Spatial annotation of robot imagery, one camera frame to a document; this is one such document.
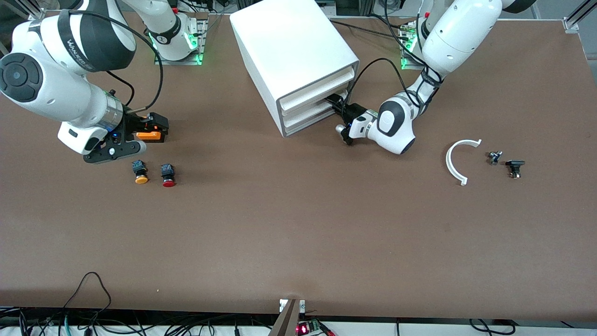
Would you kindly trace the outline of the white plastic drawer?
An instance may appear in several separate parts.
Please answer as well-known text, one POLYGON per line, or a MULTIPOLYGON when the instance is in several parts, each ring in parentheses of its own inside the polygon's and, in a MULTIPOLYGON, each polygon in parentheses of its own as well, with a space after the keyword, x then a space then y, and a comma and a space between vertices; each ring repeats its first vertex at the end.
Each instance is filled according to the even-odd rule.
POLYGON ((331 103, 326 98, 322 98, 289 112, 282 117, 282 121, 284 122, 286 133, 291 134, 322 121, 334 113, 331 103))
POLYGON ((330 94, 345 90, 350 81, 320 81, 280 98, 281 115, 286 117, 309 104, 314 104, 330 94))
POLYGON ((337 115, 337 113, 330 104, 301 108, 282 118, 281 134, 284 138, 287 138, 333 115, 337 115))
POLYGON ((283 113, 289 113, 307 104, 326 98, 330 94, 346 89, 354 78, 355 71, 352 67, 344 68, 335 74, 328 75, 300 90, 280 98, 279 103, 283 113))

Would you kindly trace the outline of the white drawer cabinet housing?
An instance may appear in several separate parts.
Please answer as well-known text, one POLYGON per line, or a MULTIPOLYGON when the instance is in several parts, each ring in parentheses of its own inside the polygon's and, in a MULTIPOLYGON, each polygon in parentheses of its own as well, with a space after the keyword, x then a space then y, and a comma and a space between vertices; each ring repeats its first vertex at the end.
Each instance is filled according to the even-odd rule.
MULTIPOLYGON (((279 100, 360 60, 315 0, 261 0, 230 15, 258 93, 281 134, 279 100)), ((346 97, 345 90, 333 94, 346 97)))

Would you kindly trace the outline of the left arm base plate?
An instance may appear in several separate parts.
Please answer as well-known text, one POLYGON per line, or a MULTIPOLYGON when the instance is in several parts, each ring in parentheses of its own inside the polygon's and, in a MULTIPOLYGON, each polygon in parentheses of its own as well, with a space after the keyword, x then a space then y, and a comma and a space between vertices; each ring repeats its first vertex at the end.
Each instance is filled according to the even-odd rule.
POLYGON ((418 38, 416 21, 410 21, 401 25, 399 39, 403 45, 401 48, 401 68, 403 70, 422 70, 423 64, 421 45, 418 38))

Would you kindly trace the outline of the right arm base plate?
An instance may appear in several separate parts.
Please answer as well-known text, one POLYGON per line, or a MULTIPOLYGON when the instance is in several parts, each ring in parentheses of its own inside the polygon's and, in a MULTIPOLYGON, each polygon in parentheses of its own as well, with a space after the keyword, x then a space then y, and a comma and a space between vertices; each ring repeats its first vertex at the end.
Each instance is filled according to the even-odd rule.
POLYGON ((168 65, 201 65, 203 62, 203 54, 205 51, 206 35, 208 28, 208 19, 200 20, 197 18, 189 18, 185 21, 185 25, 181 28, 181 32, 177 35, 176 40, 183 39, 184 44, 175 41, 175 46, 183 51, 188 51, 188 54, 178 60, 164 59, 162 55, 154 57, 154 64, 168 65))

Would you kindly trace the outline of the circuit board with red light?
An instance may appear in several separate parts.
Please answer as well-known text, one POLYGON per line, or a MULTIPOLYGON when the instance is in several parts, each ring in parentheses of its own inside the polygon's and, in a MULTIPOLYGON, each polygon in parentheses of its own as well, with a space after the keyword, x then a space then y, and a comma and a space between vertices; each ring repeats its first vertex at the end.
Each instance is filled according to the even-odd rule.
POLYGON ((296 336, 336 336, 336 334, 318 319, 299 322, 296 336))

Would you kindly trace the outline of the yellow push button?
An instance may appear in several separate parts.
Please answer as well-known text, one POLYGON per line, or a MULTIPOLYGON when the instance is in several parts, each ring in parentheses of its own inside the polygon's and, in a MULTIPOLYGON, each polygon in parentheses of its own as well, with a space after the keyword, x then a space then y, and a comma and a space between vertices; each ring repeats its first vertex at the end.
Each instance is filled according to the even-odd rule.
POLYGON ((149 178, 147 176, 147 167, 145 163, 141 160, 136 160, 132 162, 132 171, 135 174, 135 183, 136 184, 145 184, 148 182, 149 178))

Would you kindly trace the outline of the white curved plastic piece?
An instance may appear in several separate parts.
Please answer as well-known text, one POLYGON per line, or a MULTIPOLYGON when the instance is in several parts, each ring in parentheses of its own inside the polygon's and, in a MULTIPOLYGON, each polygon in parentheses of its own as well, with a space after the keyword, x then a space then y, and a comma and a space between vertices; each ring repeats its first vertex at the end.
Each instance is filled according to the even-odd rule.
POLYGON ((448 168, 448 172, 460 182, 461 186, 465 186, 468 183, 468 178, 466 176, 462 175, 458 170, 456 170, 456 167, 454 166, 454 163, 452 161, 452 152, 454 151, 454 149, 456 147, 461 146, 461 145, 466 145, 466 146, 470 146, 470 147, 479 147, 481 143, 482 143, 481 139, 479 139, 479 140, 459 140, 459 141, 453 143, 452 146, 450 146, 449 149, 446 151, 446 155, 445 155, 446 168, 448 168))

